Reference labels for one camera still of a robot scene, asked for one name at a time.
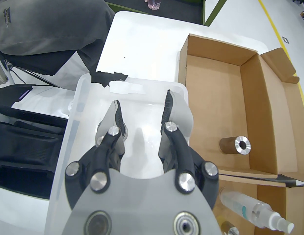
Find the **black tape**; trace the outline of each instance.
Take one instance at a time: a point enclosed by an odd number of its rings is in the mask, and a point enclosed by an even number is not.
[[[124,75],[122,73],[103,73],[99,72],[92,72],[91,75],[91,82],[100,83],[103,87],[109,86],[111,81],[119,81],[119,80],[126,80],[128,75]]]

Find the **brown cylinder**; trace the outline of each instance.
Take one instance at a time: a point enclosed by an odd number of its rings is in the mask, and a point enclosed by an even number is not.
[[[222,138],[219,141],[219,148],[225,154],[246,155],[251,151],[251,144],[245,136],[234,136]]]

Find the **white table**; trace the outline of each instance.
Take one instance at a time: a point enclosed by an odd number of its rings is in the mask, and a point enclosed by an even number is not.
[[[129,77],[176,82],[180,50],[189,34],[268,52],[252,38],[179,20],[135,12],[116,13],[102,51],[97,71],[121,72]]]

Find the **person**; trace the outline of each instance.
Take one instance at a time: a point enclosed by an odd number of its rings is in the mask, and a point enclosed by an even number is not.
[[[0,0],[0,51],[77,50],[95,71],[115,13],[103,0]]]

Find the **metal bolt head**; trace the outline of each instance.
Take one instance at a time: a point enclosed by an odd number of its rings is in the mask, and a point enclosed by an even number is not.
[[[169,132],[175,132],[177,130],[177,125],[174,122],[166,122],[165,128]]]
[[[79,170],[79,167],[80,166],[77,161],[70,163],[65,170],[66,175],[70,177],[75,176]]]
[[[103,140],[104,136],[100,136],[97,140],[96,140],[96,146],[99,147],[102,140]]]
[[[189,173],[181,173],[178,178],[178,184],[186,192],[193,191],[196,187],[196,181]]]
[[[175,217],[174,232],[175,235],[199,235],[200,226],[191,213],[181,212]]]
[[[107,183],[107,176],[104,172],[97,172],[90,180],[90,187],[93,191],[100,191]]]
[[[210,176],[216,176],[218,173],[218,168],[216,165],[210,161],[207,161],[204,165],[205,171],[208,173]]]
[[[86,235],[109,235],[112,230],[112,220],[110,216],[103,211],[94,212],[86,221]]]
[[[108,134],[111,135],[111,136],[118,135],[118,133],[119,133],[119,127],[118,126],[112,126],[108,130]]]

